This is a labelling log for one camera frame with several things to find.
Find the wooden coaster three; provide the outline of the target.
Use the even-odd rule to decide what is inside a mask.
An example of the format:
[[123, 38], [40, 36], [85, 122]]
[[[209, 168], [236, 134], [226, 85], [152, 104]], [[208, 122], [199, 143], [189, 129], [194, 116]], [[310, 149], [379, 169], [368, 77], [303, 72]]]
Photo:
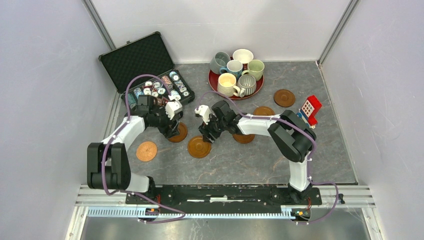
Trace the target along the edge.
[[177, 134], [177, 135], [175, 135], [173, 137], [170, 137], [168, 139], [169, 142], [171, 142], [171, 143], [179, 143], [179, 142], [182, 142], [187, 137], [187, 135], [188, 135], [188, 128], [187, 128], [187, 126], [183, 122], [180, 122], [179, 123], [177, 130], [178, 130], [179, 134]]

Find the woven cork coaster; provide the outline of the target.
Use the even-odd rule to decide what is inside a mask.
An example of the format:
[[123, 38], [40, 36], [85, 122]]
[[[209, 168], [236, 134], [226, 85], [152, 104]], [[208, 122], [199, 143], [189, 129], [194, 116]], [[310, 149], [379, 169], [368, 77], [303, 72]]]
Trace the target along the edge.
[[142, 162], [149, 162], [157, 155], [157, 145], [152, 141], [142, 142], [136, 149], [135, 155]]

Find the wooden coaster two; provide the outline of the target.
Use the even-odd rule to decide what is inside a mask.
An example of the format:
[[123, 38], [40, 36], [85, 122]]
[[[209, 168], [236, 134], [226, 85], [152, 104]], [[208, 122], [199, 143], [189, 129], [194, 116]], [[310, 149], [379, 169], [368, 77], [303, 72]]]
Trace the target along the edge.
[[255, 136], [256, 136], [255, 134], [248, 134], [248, 135], [233, 134], [232, 135], [233, 139], [240, 144], [248, 144], [252, 142], [255, 139]]

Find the red round tray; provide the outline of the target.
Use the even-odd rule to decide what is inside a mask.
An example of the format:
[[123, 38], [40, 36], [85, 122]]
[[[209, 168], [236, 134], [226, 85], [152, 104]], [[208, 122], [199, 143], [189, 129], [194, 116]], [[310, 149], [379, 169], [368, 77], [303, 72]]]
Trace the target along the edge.
[[[208, 82], [209, 82], [209, 85], [212, 87], [212, 89], [214, 91], [218, 91], [217, 87], [218, 87], [219, 76], [220, 76], [220, 74], [215, 74], [211, 70], [208, 73]], [[255, 95], [262, 88], [263, 84], [264, 84], [264, 74], [259, 81], [256, 81], [256, 90], [252, 95], [245, 96], [245, 97], [230, 96], [229, 98], [233, 99], [233, 100], [244, 100], [244, 99], [250, 98], [251, 96]]]

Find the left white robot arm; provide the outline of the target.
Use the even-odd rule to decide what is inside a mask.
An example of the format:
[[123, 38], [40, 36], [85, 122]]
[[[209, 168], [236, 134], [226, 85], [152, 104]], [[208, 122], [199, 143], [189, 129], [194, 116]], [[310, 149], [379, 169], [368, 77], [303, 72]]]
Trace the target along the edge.
[[163, 103], [152, 95], [142, 95], [130, 107], [119, 127], [101, 142], [87, 147], [87, 185], [91, 189], [138, 192], [145, 204], [153, 203], [157, 190], [152, 178], [131, 171], [127, 151], [146, 128], [156, 128], [167, 139], [179, 135], [183, 105], [178, 100]]

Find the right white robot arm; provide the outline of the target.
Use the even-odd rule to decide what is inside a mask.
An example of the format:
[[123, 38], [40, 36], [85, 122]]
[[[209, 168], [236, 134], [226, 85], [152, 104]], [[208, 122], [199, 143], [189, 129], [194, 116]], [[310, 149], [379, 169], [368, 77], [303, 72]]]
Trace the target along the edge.
[[194, 113], [202, 119], [198, 128], [202, 139], [214, 143], [223, 132], [238, 135], [260, 135], [272, 138], [282, 155], [289, 161], [289, 199], [302, 204], [309, 198], [312, 184], [307, 159], [316, 148], [317, 136], [296, 113], [285, 110], [280, 115], [235, 113], [228, 102], [221, 100], [212, 107], [199, 105]]

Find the cream ribbed mug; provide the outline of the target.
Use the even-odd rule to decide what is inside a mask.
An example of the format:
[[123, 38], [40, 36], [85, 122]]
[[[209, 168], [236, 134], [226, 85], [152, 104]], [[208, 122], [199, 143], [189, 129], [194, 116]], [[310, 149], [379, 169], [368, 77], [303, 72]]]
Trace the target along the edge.
[[237, 86], [237, 79], [231, 73], [223, 73], [218, 77], [217, 91], [227, 97], [239, 97], [241, 89]]

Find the wooden coaster five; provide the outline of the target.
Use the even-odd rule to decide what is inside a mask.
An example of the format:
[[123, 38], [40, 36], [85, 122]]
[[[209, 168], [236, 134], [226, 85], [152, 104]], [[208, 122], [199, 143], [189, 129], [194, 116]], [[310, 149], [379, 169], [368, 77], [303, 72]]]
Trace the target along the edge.
[[201, 159], [209, 155], [211, 149], [212, 144], [204, 141], [201, 135], [191, 138], [187, 144], [188, 153], [197, 159]]

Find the wooden coaster one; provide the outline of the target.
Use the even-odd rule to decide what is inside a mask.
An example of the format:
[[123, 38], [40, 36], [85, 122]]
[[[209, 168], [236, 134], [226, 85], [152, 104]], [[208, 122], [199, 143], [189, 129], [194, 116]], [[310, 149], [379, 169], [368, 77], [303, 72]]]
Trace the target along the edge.
[[272, 108], [270, 108], [268, 106], [259, 106], [254, 110], [253, 115], [256, 115], [256, 116], [273, 116], [273, 115], [275, 115], [275, 112]]

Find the wooden coaster four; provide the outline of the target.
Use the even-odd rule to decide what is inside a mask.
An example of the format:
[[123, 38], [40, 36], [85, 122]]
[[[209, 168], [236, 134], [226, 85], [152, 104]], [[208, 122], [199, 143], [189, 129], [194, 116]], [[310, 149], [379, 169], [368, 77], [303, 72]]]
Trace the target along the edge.
[[279, 89], [274, 93], [273, 100], [278, 106], [288, 108], [295, 103], [296, 97], [294, 93], [288, 89]]

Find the grey striped cup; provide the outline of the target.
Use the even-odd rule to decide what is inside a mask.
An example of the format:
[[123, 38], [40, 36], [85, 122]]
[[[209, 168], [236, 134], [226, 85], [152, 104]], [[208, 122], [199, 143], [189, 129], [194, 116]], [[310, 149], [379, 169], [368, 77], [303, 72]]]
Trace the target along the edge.
[[250, 96], [255, 92], [257, 88], [256, 79], [249, 74], [242, 75], [238, 79], [237, 86], [240, 88], [240, 98]]

